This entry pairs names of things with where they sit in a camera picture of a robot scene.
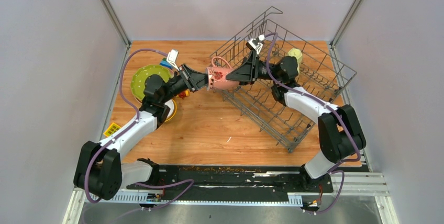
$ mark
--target green plate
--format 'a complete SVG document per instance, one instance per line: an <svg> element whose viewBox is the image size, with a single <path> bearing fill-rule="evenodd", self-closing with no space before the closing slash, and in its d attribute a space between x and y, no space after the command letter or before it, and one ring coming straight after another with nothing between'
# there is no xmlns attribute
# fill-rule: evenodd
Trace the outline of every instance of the green plate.
<svg viewBox="0 0 444 224"><path fill-rule="evenodd" d="M140 68L134 76L132 76L130 85L131 92L138 100L142 101L143 97L145 97L143 94L143 90L145 90L145 80L154 74L159 75L165 82L171 78L170 71L159 64L151 64Z"/></svg>

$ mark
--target wooden surface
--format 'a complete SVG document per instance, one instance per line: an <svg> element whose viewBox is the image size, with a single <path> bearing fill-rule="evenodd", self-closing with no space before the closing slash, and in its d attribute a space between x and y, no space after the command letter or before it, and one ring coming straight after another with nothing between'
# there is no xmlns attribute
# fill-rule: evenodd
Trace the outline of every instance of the wooden surface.
<svg viewBox="0 0 444 224"><path fill-rule="evenodd" d="M224 41L135 41L130 52L141 48L168 53L179 50L177 64L186 63L204 72L209 56ZM324 41L312 42L327 51ZM152 52L136 54L128 63L124 79L124 95L137 106L129 84L137 70L148 64L158 64L162 56ZM142 139L124 158L125 163L137 158L150 158L159 164L221 164L221 165L302 165L319 151L318 129L315 126L293 153L281 145L230 102L223 102L218 93L202 89L185 99L176 98L175 117ZM111 122L123 126L134 110L117 97Z"/></svg>

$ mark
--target white cable clip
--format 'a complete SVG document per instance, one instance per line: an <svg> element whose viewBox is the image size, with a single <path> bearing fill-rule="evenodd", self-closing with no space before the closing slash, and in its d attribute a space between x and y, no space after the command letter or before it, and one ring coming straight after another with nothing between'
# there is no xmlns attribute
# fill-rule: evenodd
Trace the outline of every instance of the white cable clip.
<svg viewBox="0 0 444 224"><path fill-rule="evenodd" d="M177 50L171 50L166 57L166 61L173 66L176 70L179 70L179 67L176 65L177 57L179 56L179 52Z"/></svg>
<svg viewBox="0 0 444 224"><path fill-rule="evenodd" d="M296 92L295 91L292 91L292 92L301 96L301 97L303 97L307 93L307 91L302 87L295 87L294 89L296 90Z"/></svg>
<svg viewBox="0 0 444 224"><path fill-rule="evenodd" d="M264 35L259 35L256 38L251 38L247 42L247 47L250 50L256 51L256 53L259 55L259 53L261 53L264 40L265 40L265 36Z"/></svg>
<svg viewBox="0 0 444 224"><path fill-rule="evenodd" d="M327 106L330 106L331 104L329 102L324 103L324 109L327 109Z"/></svg>

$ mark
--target gray floor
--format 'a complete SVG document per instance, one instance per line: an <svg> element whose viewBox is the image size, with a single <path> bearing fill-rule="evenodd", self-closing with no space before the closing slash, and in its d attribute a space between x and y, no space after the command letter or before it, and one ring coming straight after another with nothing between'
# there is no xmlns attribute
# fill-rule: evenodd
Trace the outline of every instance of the gray floor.
<svg viewBox="0 0 444 224"><path fill-rule="evenodd" d="M331 200L332 197L323 197L323 205L327 206ZM170 205L153 212L137 211L115 220L121 214L136 208L140 207L120 203L99 203L93 206L85 204L84 220L86 224L382 223L374 197L367 196L342 196L330 212L318 216L302 213L295 207Z"/></svg>

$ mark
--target metal wire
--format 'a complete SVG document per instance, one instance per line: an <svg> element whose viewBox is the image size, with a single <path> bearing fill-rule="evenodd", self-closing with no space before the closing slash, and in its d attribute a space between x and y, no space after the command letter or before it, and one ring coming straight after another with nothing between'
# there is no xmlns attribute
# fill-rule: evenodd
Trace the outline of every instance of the metal wire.
<svg viewBox="0 0 444 224"><path fill-rule="evenodd" d="M225 58L233 68L236 68L249 55L250 50L246 47L248 40L261 34L278 32L283 37L278 37L272 49L271 61L279 61L293 48L300 49L303 60L299 66L300 74L296 78L298 84L322 100L328 102L335 100L356 75L356 71L333 58L326 51L270 20L271 14L282 14L282 11L270 7L210 57ZM265 60L269 47L270 41L265 41L260 54L261 60ZM336 68L337 71L332 64L333 60L339 67ZM225 66L222 61L218 61L217 64ZM238 86L221 93L223 100L239 108L241 115L245 114L251 118L259 126L260 131L264 130L289 152L293 152L315 123L298 111L277 103L271 96L272 85L272 81L257 80L251 86Z"/></svg>

